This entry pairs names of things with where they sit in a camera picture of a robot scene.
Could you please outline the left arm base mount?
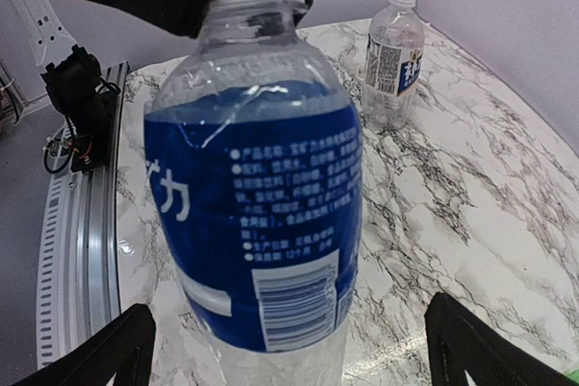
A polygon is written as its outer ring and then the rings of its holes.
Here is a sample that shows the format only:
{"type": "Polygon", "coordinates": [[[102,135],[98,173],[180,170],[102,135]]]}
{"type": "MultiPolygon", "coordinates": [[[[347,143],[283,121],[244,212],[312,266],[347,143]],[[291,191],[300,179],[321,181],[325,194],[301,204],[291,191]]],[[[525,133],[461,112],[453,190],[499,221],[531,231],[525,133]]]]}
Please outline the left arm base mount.
{"type": "Polygon", "coordinates": [[[121,96],[119,85],[103,79],[97,58],[77,44],[64,61],[49,63],[41,77],[69,131],[50,138],[43,148],[46,172],[59,174],[70,169],[87,173],[108,165],[121,96]]]}

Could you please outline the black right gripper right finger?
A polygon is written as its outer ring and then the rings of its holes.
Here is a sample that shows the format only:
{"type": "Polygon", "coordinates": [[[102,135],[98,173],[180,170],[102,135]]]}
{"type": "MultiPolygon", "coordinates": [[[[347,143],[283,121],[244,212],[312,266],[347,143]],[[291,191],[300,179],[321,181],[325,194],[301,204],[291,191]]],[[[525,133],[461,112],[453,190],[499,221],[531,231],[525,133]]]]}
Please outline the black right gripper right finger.
{"type": "Polygon", "coordinates": [[[424,316],[433,385],[569,385],[571,380],[510,343],[447,293],[424,316]]]}

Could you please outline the clear bottle blue label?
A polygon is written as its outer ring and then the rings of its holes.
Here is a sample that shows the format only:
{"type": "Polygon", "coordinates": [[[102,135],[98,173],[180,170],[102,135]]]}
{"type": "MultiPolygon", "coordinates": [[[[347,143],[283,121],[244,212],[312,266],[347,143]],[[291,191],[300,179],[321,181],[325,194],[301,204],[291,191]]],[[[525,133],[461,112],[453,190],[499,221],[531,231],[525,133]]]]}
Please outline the clear bottle blue label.
{"type": "Polygon", "coordinates": [[[338,385],[361,236],[356,107],[301,0],[209,14],[144,115],[177,279],[227,385],[338,385]]]}

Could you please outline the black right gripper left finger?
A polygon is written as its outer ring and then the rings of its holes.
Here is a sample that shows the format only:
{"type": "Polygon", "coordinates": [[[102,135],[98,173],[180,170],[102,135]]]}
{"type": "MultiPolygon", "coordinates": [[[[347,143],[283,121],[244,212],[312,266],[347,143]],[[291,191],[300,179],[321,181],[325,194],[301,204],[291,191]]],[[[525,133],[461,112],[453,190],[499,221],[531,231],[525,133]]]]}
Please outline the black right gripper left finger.
{"type": "Polygon", "coordinates": [[[22,385],[148,385],[156,336],[148,306],[135,304],[76,350],[22,385]]]}

